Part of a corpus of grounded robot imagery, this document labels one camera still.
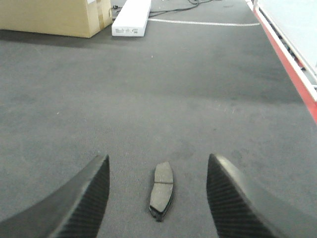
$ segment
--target brown cardboard box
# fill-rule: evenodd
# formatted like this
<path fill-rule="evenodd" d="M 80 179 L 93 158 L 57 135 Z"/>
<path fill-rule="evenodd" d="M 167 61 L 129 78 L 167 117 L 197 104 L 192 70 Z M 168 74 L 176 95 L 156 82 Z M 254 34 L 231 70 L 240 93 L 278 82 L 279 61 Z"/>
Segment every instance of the brown cardboard box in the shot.
<path fill-rule="evenodd" d="M 0 0 L 0 29 L 90 38 L 111 23 L 110 0 Z"/>

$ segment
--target packing tape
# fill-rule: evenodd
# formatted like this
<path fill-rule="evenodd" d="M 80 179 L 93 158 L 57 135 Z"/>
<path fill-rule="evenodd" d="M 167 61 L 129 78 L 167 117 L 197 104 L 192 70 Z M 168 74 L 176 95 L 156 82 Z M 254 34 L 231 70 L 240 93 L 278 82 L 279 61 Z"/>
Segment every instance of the packing tape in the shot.
<path fill-rule="evenodd" d="M 102 0 L 97 0 L 97 11 L 98 11 L 98 18 L 99 18 L 99 27 L 100 27 L 100 30 L 102 30 L 105 27 Z"/>

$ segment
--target white box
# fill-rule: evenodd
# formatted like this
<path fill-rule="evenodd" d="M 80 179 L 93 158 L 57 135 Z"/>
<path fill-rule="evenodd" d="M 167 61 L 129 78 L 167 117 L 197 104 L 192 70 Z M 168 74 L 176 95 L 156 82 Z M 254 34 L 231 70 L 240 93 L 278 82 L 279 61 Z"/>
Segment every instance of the white box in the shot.
<path fill-rule="evenodd" d="M 112 24 L 113 36 L 144 36 L 151 0 L 127 0 Z"/>

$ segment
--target gray carpet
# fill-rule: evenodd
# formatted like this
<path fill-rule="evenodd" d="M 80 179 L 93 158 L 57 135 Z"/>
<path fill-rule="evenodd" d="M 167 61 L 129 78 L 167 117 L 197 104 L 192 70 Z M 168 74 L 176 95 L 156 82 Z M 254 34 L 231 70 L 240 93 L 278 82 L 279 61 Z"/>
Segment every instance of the gray carpet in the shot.
<path fill-rule="evenodd" d="M 157 18 L 257 22 L 243 0 Z M 0 31 L 0 55 L 0 220 L 98 153 L 111 168 L 99 238 L 217 237 L 209 153 L 316 216 L 316 125 L 261 26 L 148 22 L 144 38 L 113 38 L 110 27 L 91 39 Z M 163 161 L 176 188 L 157 223 L 148 204 Z"/>

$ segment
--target brake pad friction material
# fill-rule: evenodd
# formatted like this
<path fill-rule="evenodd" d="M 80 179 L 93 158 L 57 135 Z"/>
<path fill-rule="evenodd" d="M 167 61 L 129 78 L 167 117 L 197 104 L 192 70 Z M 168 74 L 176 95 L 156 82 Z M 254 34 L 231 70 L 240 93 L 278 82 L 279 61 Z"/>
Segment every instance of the brake pad friction material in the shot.
<path fill-rule="evenodd" d="M 163 220 L 171 204 L 173 189 L 174 178 L 169 162 L 158 164 L 150 199 L 150 212 L 158 222 Z"/>

